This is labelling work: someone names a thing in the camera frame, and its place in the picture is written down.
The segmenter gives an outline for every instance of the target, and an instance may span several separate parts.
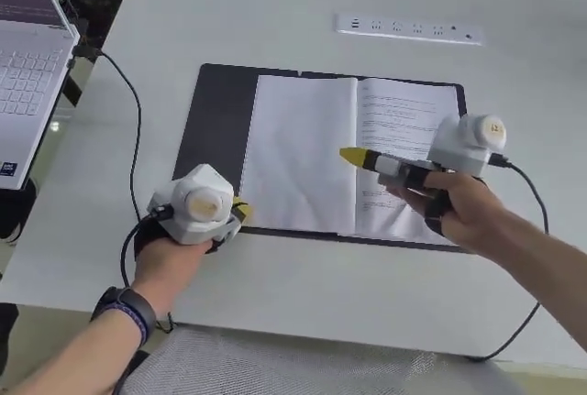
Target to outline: black folder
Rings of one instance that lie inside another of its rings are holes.
[[[180,145],[175,171],[173,172],[174,179],[187,175],[198,164],[207,163],[214,167],[236,189],[240,186],[240,177],[249,137],[250,119],[257,91],[257,80],[261,75],[300,77],[304,79],[339,79],[348,77],[354,77],[359,80],[368,79],[365,76],[348,76],[323,72],[204,64],[200,69],[194,99],[192,100],[192,106],[183,132],[182,144]],[[404,79],[393,80],[421,85],[452,86],[457,91],[459,114],[464,115],[467,112],[465,92],[461,85]],[[453,246],[385,241],[329,233],[254,227],[244,227],[242,231],[256,235],[299,237],[452,252],[462,251],[460,248]]]

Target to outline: page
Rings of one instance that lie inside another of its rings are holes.
[[[367,79],[359,84],[357,143],[405,159],[426,159],[440,122],[459,116],[454,87]],[[357,177],[357,233],[381,239],[449,244],[404,201],[385,191],[377,174]]]
[[[357,171],[338,154],[355,146],[356,79],[261,76],[240,196],[249,225],[352,234]]]

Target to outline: black wristwatch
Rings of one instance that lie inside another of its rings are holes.
[[[119,310],[128,315],[140,329],[140,345],[147,343],[155,329],[157,315],[143,296],[130,288],[110,287],[98,301],[90,320],[109,310]]]

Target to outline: power strip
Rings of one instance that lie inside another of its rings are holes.
[[[427,40],[450,44],[482,46],[485,43],[485,37],[480,27],[450,23],[431,24],[354,13],[337,14],[336,31],[349,35]]]

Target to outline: sticker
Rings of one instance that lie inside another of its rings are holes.
[[[14,177],[17,172],[17,163],[0,162],[0,177]]]

